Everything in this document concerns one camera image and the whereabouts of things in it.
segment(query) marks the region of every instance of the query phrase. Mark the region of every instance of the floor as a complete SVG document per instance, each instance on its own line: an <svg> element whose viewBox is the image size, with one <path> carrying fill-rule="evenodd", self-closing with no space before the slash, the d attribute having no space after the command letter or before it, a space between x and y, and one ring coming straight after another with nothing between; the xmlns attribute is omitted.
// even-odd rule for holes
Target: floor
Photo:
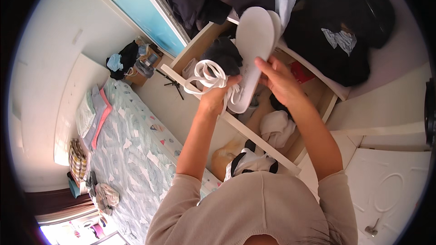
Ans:
<svg viewBox="0 0 436 245"><path fill-rule="evenodd" d="M170 64L171 61L169 57L164 56L160 65L164 63ZM164 86L164 84L168 82L166 78L156 73L151 79L147 80L143 87L132 85L132 88L166 128L184 144L197 111L199 100L193 95L185 93L183 90L182 95L184 100L182 100L174 86ZM242 143L246 141L246 138L227 122L218 120L212 137L207 167L210 165L212 153L232 139L237 139ZM362 142L363 136L348 137L346 135L340 135L334 136L334 139L341 151L345 169L356 148L359 147ZM317 195L318 180L312 162L307 157L299 166L302 168L302 171L298 177L310 188L312 193L319 200Z"/></svg>

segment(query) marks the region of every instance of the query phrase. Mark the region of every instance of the white door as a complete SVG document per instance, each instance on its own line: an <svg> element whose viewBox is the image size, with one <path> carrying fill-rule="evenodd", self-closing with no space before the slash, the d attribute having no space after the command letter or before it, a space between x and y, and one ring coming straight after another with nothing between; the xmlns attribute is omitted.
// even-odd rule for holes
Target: white door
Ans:
<svg viewBox="0 0 436 245"><path fill-rule="evenodd" d="M400 235L421 196L429 162L430 152L356 150L346 169L348 185L357 228L374 244L393 244ZM375 231L367 228L377 220Z"/></svg>

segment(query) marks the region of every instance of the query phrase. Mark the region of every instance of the sweater sleeve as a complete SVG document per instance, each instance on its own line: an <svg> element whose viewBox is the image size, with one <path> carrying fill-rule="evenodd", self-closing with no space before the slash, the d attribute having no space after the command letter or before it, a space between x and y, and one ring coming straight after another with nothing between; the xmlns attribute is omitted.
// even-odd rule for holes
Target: sweater sleeve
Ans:
<svg viewBox="0 0 436 245"><path fill-rule="evenodd" d="M180 217L200 201L201 182L192 176L176 174L156 214L151 220L145 244L165 244Z"/></svg>
<svg viewBox="0 0 436 245"><path fill-rule="evenodd" d="M357 244L356 214L347 181L345 171L341 170L319 181L318 186L320 207L329 223L330 238L339 234L346 245Z"/></svg>

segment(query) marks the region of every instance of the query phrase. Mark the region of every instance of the light blue leaf-pattern bedsheet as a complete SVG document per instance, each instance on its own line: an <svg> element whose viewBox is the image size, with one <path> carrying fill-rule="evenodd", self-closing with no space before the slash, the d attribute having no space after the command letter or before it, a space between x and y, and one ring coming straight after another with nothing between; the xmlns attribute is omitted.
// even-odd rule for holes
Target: light blue leaf-pattern bedsheet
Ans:
<svg viewBox="0 0 436 245"><path fill-rule="evenodd" d="M171 187L182 144L153 115L129 85L109 78L104 91L112 111L92 155L98 182L119 193L112 212L118 232L131 244L144 244L150 222ZM202 198L221 182L204 170Z"/></svg>

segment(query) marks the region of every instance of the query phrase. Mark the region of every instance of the tripod stand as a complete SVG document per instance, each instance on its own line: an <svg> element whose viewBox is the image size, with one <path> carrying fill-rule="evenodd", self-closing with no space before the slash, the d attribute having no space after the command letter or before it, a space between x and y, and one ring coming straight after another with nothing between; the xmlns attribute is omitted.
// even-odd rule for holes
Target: tripod stand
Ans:
<svg viewBox="0 0 436 245"><path fill-rule="evenodd" d="M169 78L168 75L163 74L163 73L162 73L160 70L158 70L157 68L154 68L154 70L156 70L159 74L161 74L162 76L164 76L166 79L168 79L168 80L170 81L170 83L166 83L166 84L164 84L164 86L167 86L167 85L175 86L176 89L177 89L177 91L179 92L179 95L180 95L180 97L182 98L182 100L185 100L185 99L183 98L183 96L182 96L182 93L180 92L180 83L178 83L178 82L176 82L175 80Z"/></svg>

